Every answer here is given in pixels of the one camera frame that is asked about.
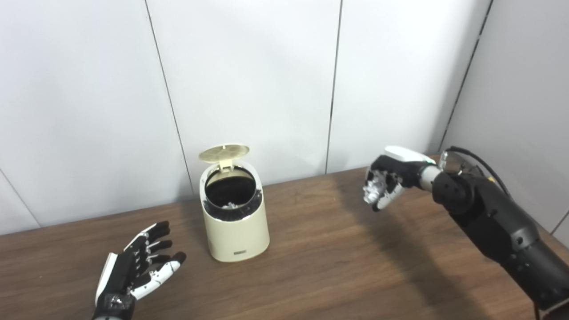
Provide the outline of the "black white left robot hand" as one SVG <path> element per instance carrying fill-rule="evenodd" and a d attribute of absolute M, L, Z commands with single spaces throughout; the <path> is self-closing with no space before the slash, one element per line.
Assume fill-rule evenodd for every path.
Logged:
<path fill-rule="evenodd" d="M 109 253 L 94 298 L 94 320 L 130 320 L 139 300 L 157 290 L 183 264 L 184 252 L 158 254 L 172 247 L 169 221 L 143 229 L 120 253 Z"/>

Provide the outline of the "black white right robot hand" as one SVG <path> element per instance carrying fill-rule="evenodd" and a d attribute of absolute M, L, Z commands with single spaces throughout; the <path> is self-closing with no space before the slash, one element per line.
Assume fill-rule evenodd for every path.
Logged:
<path fill-rule="evenodd" d="M 400 146 L 386 146 L 367 168 L 364 201 L 374 212 L 386 209 L 409 188 L 431 192 L 434 180 L 442 172 L 435 160 Z"/>

